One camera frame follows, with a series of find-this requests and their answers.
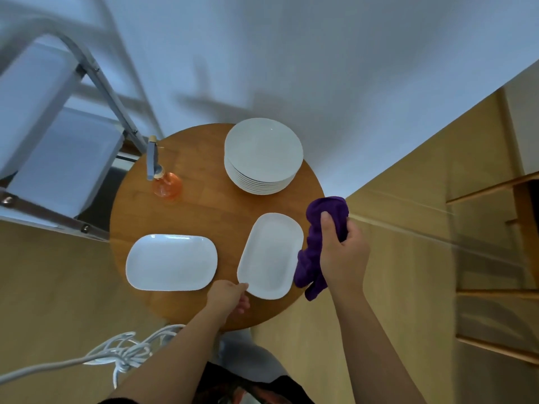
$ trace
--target orange liquid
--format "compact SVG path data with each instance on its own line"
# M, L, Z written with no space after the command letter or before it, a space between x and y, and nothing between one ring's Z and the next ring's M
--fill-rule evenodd
M152 181L154 193L163 198L173 200L182 192L182 180L174 173L165 173L160 179Z

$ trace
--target table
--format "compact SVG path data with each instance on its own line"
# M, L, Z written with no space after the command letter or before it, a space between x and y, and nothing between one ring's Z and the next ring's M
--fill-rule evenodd
M111 248L121 276L136 240L148 234L185 234L208 237L217 248L217 272L213 280L238 282L237 268L247 237L262 214L276 212L296 220L306 246L309 222L305 210L323 196L322 188L304 161L294 180L277 194L255 196L237 187L224 167L224 142L233 124L214 123L188 128L162 141L159 163L183 180L183 194L174 201L157 197L146 180L143 155L125 176L111 214ZM133 291L157 315L170 323L186 324L206 303L210 285L189 292ZM302 289L292 285L281 299L265 300L249 294L251 308L229 317L224 331L258 325L297 300Z

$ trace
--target person's left hand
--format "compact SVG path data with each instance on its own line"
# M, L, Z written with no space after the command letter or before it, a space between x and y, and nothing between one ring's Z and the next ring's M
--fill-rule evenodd
M224 279L215 281L207 293L206 307L222 316L224 322L232 312L245 313L251 305L245 291L247 283L235 284Z

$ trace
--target orange spray bottle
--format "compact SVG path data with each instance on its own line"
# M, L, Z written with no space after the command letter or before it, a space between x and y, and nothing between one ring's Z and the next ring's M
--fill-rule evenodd
M152 189L157 196L172 200L182 192L182 180L159 165L157 137L153 135L148 140L146 166L147 178L152 180Z

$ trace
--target forearm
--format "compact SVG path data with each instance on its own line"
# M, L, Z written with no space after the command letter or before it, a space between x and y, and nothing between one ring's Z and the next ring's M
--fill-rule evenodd
M355 401L425 404L364 295L332 297Z
M139 404L191 403L222 322L222 317L205 307L110 398L130 398Z

